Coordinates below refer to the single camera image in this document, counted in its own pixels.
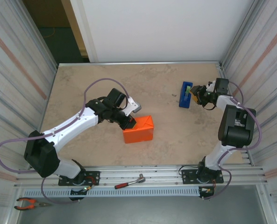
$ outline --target beige tabletop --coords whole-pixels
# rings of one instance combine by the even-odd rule
[[[218,77],[215,64],[204,63],[59,66],[42,131],[77,113],[86,87],[103,77],[121,82],[141,104],[134,117],[152,116],[153,140],[125,144],[120,127],[104,121],[65,145],[61,157],[84,166],[197,164],[218,142],[220,109],[206,111],[194,101],[189,109],[178,106],[183,81],[204,85]],[[112,88],[122,91],[111,81],[97,83],[88,91],[87,101],[107,96]],[[234,153],[227,162],[242,162],[241,154]]]

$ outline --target blue block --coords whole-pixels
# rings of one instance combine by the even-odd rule
[[[190,86],[190,88],[192,88],[193,83],[183,82],[183,85],[182,85],[182,88],[181,88],[179,107],[189,108],[191,93],[188,94],[187,99],[184,99],[185,98],[185,91],[186,91],[187,86]]]

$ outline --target pliers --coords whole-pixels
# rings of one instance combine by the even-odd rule
[[[25,210],[29,210],[29,209],[34,209],[35,207],[43,207],[43,206],[49,206],[51,204],[45,203],[45,202],[37,202],[36,199],[32,199],[29,197],[21,197],[18,198],[17,201],[27,201],[30,203],[29,206],[26,207],[19,207],[19,206],[14,206],[15,209],[20,210],[20,211],[25,211]]]

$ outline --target corrugated metal wall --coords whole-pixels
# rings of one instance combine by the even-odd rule
[[[264,1],[224,70],[242,88],[246,106],[257,111],[263,140],[251,155],[263,166],[277,207],[277,0]]]
[[[37,30],[18,0],[0,0],[0,142],[39,129],[57,71]],[[4,145],[1,159],[25,169],[25,142]],[[0,166],[0,223],[15,174]]]

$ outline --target orange box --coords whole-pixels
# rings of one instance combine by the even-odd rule
[[[152,117],[144,116],[135,118],[136,124],[132,129],[123,131],[125,143],[151,141],[153,139],[154,124]]]

